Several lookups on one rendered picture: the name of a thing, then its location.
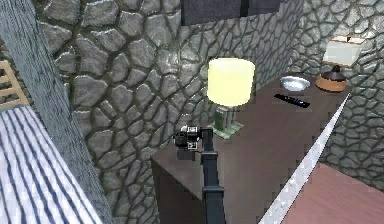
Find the brown lidded pot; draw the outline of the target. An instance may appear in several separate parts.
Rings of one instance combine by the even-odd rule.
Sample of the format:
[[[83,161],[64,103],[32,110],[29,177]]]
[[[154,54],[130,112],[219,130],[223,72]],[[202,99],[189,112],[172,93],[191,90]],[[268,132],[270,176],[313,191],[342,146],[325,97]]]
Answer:
[[[341,73],[341,67],[335,65],[331,71],[320,74],[315,82],[315,85],[328,92],[343,92],[346,88],[347,81]]]

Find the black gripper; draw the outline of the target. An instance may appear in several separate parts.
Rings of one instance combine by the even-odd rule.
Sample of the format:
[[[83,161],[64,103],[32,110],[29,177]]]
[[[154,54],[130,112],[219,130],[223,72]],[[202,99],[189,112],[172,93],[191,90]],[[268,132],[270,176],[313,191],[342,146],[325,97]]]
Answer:
[[[189,137],[186,131],[179,131],[174,134],[173,140],[177,148],[176,154],[179,160],[195,160],[197,141],[194,137]]]

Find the yellow shade table lamp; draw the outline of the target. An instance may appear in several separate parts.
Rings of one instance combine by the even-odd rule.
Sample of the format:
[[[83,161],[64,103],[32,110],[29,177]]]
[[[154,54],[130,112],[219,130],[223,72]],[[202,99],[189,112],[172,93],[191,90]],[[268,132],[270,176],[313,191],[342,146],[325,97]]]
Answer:
[[[245,59],[217,58],[208,63],[207,97],[216,105],[216,135],[229,139],[243,125],[236,121],[237,109],[250,100],[255,65]]]

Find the silver metal bowl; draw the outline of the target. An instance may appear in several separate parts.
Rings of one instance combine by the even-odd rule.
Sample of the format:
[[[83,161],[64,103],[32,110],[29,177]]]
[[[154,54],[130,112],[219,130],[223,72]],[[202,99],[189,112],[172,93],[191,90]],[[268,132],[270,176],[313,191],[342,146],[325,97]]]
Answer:
[[[282,86],[292,92],[300,92],[310,86],[310,82],[301,77],[284,76],[280,79]]]

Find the striped blue white bed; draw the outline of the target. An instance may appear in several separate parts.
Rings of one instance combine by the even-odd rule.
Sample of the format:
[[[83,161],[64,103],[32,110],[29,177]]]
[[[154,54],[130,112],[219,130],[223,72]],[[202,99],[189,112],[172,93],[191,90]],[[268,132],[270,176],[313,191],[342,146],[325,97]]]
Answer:
[[[29,106],[0,112],[0,224],[103,224]]]

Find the dark brown wooden table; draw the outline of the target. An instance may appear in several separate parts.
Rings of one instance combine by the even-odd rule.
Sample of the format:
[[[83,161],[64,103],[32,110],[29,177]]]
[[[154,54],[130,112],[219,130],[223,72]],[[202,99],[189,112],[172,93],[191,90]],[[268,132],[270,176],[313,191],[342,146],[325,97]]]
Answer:
[[[237,120],[243,127],[227,140],[213,138],[227,224],[261,220],[350,90],[330,93],[312,85],[292,93],[276,79],[240,108]],[[310,105],[301,108],[275,94]],[[151,162],[160,224],[205,224],[200,161],[179,160],[175,145],[169,143],[151,156]]]

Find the black remote control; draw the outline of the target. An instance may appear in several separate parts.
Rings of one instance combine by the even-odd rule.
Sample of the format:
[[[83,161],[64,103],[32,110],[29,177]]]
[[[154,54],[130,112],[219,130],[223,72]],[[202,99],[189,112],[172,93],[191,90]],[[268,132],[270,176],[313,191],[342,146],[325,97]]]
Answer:
[[[275,94],[274,97],[279,99],[279,100],[282,100],[284,102],[287,102],[289,104],[299,106],[301,108],[308,108],[310,105],[309,102],[305,102],[303,100],[300,100],[300,99],[297,99],[294,97],[290,97],[290,96],[286,96],[286,95],[282,95],[282,94]]]

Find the light wooden chair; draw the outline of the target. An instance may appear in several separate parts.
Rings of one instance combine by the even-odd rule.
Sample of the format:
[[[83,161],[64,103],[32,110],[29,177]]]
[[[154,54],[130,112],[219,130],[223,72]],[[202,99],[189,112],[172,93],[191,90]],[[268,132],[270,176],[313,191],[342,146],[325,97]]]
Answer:
[[[25,96],[22,88],[14,72],[10,66],[10,63],[7,60],[0,61],[0,71],[3,71],[4,74],[0,75],[0,84],[9,83],[10,87],[6,89],[0,89],[0,97],[9,96],[16,94],[17,98],[15,100],[0,103],[0,109],[8,109],[15,105],[25,105],[29,106],[29,101]]]

